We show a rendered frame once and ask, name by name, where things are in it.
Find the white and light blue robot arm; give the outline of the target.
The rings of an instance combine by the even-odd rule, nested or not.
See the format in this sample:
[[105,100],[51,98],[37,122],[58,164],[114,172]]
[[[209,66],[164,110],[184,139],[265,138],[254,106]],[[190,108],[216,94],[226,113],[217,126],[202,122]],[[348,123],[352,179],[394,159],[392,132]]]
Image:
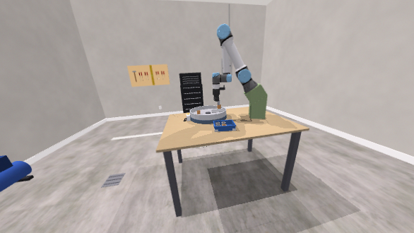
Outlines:
[[[222,24],[217,29],[217,36],[220,40],[220,47],[222,48],[223,58],[223,74],[213,73],[213,85],[220,83],[232,82],[232,75],[230,74],[230,59],[236,69],[235,73],[242,84],[245,93],[253,90],[258,84],[252,80],[251,73],[247,66],[244,65],[239,52],[233,42],[233,36],[230,27],[227,24]],[[254,84],[255,83],[255,84]]]

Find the blue crate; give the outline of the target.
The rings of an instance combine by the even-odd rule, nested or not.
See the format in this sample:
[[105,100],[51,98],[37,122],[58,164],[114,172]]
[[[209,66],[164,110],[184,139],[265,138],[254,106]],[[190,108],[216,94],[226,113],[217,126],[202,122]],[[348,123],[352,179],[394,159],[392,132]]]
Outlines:
[[[225,124],[227,126],[222,126],[222,122],[225,122]],[[220,126],[215,126],[216,122],[220,122]],[[219,132],[219,131],[236,131],[236,124],[234,123],[234,121],[231,120],[218,120],[218,121],[213,121],[213,126],[214,126],[214,131],[215,132]]]

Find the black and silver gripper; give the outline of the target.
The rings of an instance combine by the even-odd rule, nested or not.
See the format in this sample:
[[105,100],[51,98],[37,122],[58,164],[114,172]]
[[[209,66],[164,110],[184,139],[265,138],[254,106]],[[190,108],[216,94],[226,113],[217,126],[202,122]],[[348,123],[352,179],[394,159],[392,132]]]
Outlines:
[[225,85],[223,85],[223,88],[220,88],[220,84],[212,85],[212,86],[213,86],[213,95],[214,95],[213,100],[218,102],[218,105],[220,105],[219,94],[220,94],[220,90],[225,90]]

